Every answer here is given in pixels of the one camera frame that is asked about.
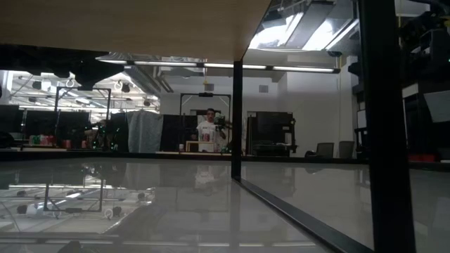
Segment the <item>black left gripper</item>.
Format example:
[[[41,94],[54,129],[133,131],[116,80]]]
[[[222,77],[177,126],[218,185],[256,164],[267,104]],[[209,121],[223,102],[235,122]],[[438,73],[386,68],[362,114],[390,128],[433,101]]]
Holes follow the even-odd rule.
[[[124,71],[123,65],[97,59],[107,54],[106,51],[0,44],[0,70],[33,75],[48,72],[60,78],[73,74],[84,90],[91,91],[99,81]]]

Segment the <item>small wooden shelf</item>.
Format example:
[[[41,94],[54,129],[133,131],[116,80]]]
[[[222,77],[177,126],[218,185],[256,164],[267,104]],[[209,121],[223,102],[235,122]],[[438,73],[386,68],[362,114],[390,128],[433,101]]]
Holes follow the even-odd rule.
[[[191,151],[191,145],[192,144],[202,144],[202,145],[213,145],[214,146],[214,142],[207,142],[207,141],[186,141],[186,152],[190,152]]]

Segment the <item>black metal rig frame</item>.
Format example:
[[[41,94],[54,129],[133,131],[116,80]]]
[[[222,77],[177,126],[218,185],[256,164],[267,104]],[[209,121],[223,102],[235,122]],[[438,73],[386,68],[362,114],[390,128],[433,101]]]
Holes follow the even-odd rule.
[[[179,99],[179,115],[187,115],[184,112],[183,107],[194,97],[196,98],[218,98],[226,107],[227,107],[227,115],[224,115],[221,110],[214,110],[215,111],[215,118],[214,123],[217,125],[219,129],[221,129],[225,134],[226,138],[221,141],[221,150],[218,153],[227,153],[228,152],[228,144],[231,142],[231,123],[230,123],[230,117],[231,117],[231,95],[229,94],[215,94],[212,92],[201,92],[201,93],[181,93],[180,99]],[[196,116],[198,118],[198,124],[201,122],[204,122],[206,120],[206,110],[194,110],[194,113],[192,115]],[[193,141],[198,141],[198,132],[197,135],[193,135]],[[192,144],[191,145],[191,152],[199,152],[198,151],[198,145],[199,144]],[[186,152],[185,145],[180,144],[179,150],[181,150],[181,147],[184,147],[184,151]]]
[[[77,91],[97,91],[100,93],[100,97],[94,97],[94,96],[82,96],[82,95],[70,95],[70,92],[75,89]],[[83,105],[87,105],[87,107],[80,107],[80,108],[76,108],[76,107],[61,107],[61,109],[67,109],[67,110],[90,110],[91,112],[97,112],[100,114],[104,114],[105,119],[109,120],[110,119],[110,102],[111,102],[111,95],[112,95],[112,90],[111,89],[107,89],[107,88],[95,88],[95,87],[89,87],[89,86],[78,86],[78,87],[66,87],[66,86],[57,86],[56,87],[56,97],[55,97],[55,103],[54,103],[54,111],[58,112],[59,108],[58,108],[58,104],[59,104],[59,100],[61,98],[64,98],[66,95],[70,96],[70,99],[75,99],[75,100],[79,100],[79,102]],[[89,105],[92,105],[92,103],[97,104],[98,106],[100,106],[100,103],[94,102],[94,100],[107,100],[107,105],[105,108],[100,108],[100,107],[93,107],[90,108]]]

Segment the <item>black desk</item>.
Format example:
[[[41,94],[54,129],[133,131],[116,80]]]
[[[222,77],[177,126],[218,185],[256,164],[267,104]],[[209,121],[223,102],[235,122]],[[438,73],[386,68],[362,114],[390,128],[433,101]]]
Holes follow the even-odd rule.
[[[69,158],[83,158],[83,157],[124,157],[122,153],[109,153],[97,151],[74,151],[74,150],[56,150],[44,149],[31,151],[15,150],[15,149],[0,149],[0,162],[11,162],[20,160],[54,160],[54,159],[69,159]]]

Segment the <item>black monitor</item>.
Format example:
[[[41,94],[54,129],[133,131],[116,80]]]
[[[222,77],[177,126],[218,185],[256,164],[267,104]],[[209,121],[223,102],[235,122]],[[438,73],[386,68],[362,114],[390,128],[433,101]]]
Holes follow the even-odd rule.
[[[88,112],[54,112],[28,110],[25,120],[25,135],[56,136],[69,139],[75,130],[83,129],[90,123]]]

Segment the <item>light wooden board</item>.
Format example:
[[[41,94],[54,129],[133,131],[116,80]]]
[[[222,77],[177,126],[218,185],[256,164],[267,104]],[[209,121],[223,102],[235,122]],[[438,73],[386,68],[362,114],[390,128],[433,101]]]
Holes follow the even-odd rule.
[[[231,60],[271,0],[0,0],[0,44]],[[358,0],[375,253],[416,253],[394,0]]]

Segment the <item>grey office chair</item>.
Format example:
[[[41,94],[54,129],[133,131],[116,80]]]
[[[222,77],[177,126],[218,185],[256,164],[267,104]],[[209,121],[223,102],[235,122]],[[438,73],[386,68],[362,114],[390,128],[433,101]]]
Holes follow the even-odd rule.
[[[340,141],[338,145],[339,158],[352,159],[354,153],[354,141]]]
[[[334,143],[318,143],[316,147],[316,155],[324,158],[333,158]]]

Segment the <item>black partition panel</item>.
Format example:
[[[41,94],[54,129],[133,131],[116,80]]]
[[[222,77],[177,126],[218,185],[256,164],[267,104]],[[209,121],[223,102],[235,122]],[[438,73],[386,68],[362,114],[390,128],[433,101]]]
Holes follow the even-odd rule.
[[[194,115],[163,115],[160,151],[177,152],[197,135],[198,118]]]

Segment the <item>white ceiling box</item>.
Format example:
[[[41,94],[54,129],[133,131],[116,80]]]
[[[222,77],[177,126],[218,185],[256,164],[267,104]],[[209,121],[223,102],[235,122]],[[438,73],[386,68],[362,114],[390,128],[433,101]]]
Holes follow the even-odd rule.
[[[417,16],[426,10],[423,4],[410,0],[394,0],[394,5],[396,15],[403,17]]]

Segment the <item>grey cloth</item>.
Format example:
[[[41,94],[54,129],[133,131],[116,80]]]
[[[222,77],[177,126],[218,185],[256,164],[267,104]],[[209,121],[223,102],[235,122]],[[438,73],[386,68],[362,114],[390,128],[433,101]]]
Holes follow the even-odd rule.
[[[163,115],[137,110],[128,112],[126,116],[129,130],[129,152],[158,152],[162,138]]]

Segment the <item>person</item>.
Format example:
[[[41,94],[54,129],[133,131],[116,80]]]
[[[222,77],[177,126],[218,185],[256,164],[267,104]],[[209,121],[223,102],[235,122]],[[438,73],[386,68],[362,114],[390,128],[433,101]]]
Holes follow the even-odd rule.
[[[108,149],[107,124],[108,120],[102,119],[86,128],[84,135],[87,148],[103,151]]]
[[[206,120],[197,126],[198,151],[202,153],[217,153],[221,150],[221,141],[226,138],[226,134],[214,123],[215,111],[207,109]]]

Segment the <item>white board panel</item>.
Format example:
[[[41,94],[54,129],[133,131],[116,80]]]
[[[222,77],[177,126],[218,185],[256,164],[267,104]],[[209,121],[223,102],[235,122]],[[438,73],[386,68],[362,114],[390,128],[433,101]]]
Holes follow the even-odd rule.
[[[434,123],[450,122],[450,90],[424,93]]]

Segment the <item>black wall screen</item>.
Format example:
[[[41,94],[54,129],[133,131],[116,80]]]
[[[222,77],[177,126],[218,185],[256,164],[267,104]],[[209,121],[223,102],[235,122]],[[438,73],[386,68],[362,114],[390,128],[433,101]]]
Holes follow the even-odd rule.
[[[295,154],[295,123],[291,112],[249,112],[245,154],[255,157],[289,157]]]

